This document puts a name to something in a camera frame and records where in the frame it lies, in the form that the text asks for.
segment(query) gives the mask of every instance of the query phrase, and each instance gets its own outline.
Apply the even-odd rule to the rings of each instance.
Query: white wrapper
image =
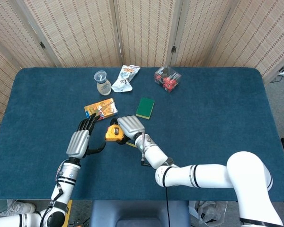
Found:
[[[115,92],[131,91],[133,87],[130,85],[130,81],[137,74],[140,67],[135,65],[123,65],[119,76],[115,83],[112,85],[112,90]]]

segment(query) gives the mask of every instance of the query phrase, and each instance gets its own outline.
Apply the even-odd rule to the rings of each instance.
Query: blue chair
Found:
[[[188,201],[169,201],[170,226],[190,227]],[[92,227],[168,227],[166,201],[93,201]]]

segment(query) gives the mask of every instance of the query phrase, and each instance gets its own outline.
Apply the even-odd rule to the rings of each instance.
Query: clear plastic box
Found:
[[[155,72],[155,82],[166,91],[171,92],[179,83],[181,74],[177,73],[171,67],[161,67]]]

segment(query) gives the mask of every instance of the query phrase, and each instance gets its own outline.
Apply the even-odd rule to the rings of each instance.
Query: sneaker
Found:
[[[12,216],[18,214],[27,214],[34,213],[36,207],[32,203],[24,203],[24,202],[13,202],[11,207],[4,211],[0,212],[0,216]]]

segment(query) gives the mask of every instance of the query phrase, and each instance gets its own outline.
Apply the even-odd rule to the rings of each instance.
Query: small glass bottle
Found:
[[[108,79],[106,79],[106,72],[101,70],[95,73],[94,79],[97,82],[98,92],[104,96],[110,94],[112,86]]]

